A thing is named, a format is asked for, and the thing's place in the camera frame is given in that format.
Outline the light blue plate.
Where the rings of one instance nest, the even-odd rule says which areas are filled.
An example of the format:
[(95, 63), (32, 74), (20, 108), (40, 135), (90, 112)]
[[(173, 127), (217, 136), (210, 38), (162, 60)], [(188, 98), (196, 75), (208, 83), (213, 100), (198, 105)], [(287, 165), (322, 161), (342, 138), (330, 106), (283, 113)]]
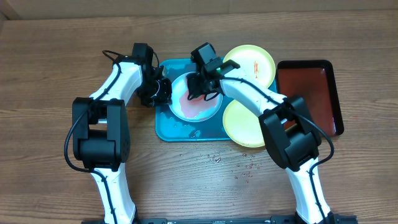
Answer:
[(172, 82), (172, 103), (169, 105), (171, 112), (178, 118), (188, 122), (202, 122), (214, 116), (221, 108), (222, 95), (205, 101), (205, 96), (188, 100), (187, 78), (190, 72), (178, 76)]

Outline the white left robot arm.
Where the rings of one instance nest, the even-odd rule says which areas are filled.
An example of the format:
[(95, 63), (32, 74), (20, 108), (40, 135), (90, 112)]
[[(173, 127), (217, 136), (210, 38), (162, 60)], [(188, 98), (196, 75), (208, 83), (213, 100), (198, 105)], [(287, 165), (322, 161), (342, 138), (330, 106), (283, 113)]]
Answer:
[(64, 149), (73, 145), (81, 172), (94, 178), (104, 208), (103, 223), (134, 223), (136, 206), (129, 193), (126, 161), (131, 149), (126, 105), (134, 93), (146, 107), (171, 102), (171, 82), (163, 66), (117, 60), (102, 86), (72, 104), (72, 126)]

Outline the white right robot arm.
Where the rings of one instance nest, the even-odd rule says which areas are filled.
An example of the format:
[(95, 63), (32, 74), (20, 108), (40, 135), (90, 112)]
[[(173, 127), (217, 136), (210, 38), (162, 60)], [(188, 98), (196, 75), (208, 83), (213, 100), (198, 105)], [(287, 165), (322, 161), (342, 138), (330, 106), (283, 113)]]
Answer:
[(188, 99), (220, 93), (256, 115), (271, 159), (289, 176), (296, 214), (304, 223), (333, 223), (318, 166), (318, 147), (325, 135), (313, 121), (299, 96), (288, 98), (262, 86), (241, 68), (217, 68), (209, 74), (187, 75)]

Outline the pink cleaning sponge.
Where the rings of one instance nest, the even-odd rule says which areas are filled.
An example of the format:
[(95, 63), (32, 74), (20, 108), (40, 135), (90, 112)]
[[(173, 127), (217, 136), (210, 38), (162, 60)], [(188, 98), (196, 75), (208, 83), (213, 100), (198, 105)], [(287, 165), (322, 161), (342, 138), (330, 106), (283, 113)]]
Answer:
[(201, 91), (189, 91), (187, 100), (188, 101), (195, 101), (195, 100), (202, 100), (204, 99), (205, 95)]

